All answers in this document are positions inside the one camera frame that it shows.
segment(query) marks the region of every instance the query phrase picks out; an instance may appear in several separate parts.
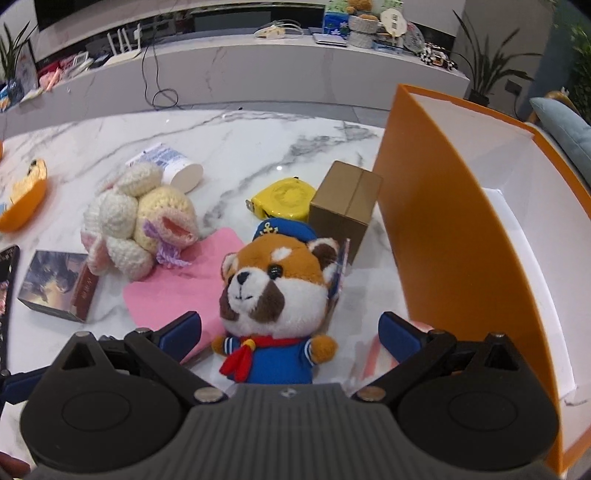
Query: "purple ribbon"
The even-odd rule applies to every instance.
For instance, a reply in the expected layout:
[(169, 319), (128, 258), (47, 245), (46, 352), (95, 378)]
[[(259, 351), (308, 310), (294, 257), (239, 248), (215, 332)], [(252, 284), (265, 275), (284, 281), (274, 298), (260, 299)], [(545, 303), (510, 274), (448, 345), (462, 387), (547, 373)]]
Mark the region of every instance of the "purple ribbon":
[(185, 262), (185, 260), (181, 260), (181, 251), (180, 248), (175, 247), (172, 244), (162, 240), (160, 237), (160, 233), (158, 233), (158, 229), (154, 226), (152, 222), (146, 220), (144, 225), (142, 226), (142, 230), (146, 234), (146, 236), (150, 238), (154, 238), (158, 240), (158, 251), (156, 252), (156, 261), (161, 265), (166, 265), (170, 267), (175, 265), (177, 267), (186, 267), (191, 264), (191, 262)]

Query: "crocheted bunny toy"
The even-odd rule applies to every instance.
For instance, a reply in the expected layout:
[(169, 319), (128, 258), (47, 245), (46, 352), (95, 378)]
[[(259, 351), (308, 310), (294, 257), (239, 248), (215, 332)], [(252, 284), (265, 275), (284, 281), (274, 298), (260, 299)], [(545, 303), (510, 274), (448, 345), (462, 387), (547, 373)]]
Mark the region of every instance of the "crocheted bunny toy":
[(107, 184), (84, 213), (82, 244), (94, 275), (114, 265), (130, 280), (155, 261), (185, 266), (180, 252), (197, 241), (195, 209), (186, 195), (162, 185), (163, 171), (142, 162)]

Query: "red neckerchief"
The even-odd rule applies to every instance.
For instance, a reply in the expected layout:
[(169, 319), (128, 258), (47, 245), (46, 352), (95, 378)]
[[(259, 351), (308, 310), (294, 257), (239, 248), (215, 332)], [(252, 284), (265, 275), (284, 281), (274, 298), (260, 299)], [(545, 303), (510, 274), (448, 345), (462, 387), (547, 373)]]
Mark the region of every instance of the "red neckerchief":
[(292, 346), (301, 341), (301, 338), (274, 339), (271, 336), (240, 337), (240, 348), (228, 355), (220, 368), (220, 373), (226, 377), (234, 374), (235, 382), (244, 382), (251, 372), (252, 353), (256, 348)]

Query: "screw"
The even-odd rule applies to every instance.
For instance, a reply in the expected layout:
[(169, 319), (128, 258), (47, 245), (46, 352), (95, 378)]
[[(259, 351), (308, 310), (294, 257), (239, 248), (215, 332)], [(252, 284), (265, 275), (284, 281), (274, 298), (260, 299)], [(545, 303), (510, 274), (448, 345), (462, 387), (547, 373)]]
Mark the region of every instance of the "screw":
[(201, 403), (215, 403), (223, 398), (224, 393), (219, 388), (202, 387), (195, 390), (193, 396)]
[(287, 387), (281, 390), (279, 395), (285, 398), (293, 398), (297, 395), (297, 390), (295, 388)]
[(367, 402), (382, 401), (386, 396), (386, 391), (380, 387), (363, 387), (357, 392), (357, 396)]

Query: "stuffed toy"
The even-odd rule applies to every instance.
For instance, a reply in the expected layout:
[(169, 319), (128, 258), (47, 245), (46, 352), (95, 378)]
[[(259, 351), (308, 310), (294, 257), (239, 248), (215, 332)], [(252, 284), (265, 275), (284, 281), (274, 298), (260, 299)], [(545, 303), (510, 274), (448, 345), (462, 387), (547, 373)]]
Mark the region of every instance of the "stuffed toy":
[(313, 334), (327, 313), (339, 246), (305, 223), (263, 221), (253, 241), (222, 264), (220, 316), (228, 332), (212, 342), (227, 355), (220, 372), (235, 382), (312, 383), (312, 367), (337, 344)]
[(347, 0), (347, 4), (348, 6), (345, 8), (345, 13), (348, 13), (349, 15), (358, 15), (363, 12), (371, 13), (373, 7), (372, 0)]
[(85, 211), (81, 237), (94, 275), (114, 265), (135, 281), (146, 277), (155, 262), (187, 265), (180, 252), (197, 241), (195, 209), (186, 195), (161, 184), (162, 175), (155, 164), (134, 164)]

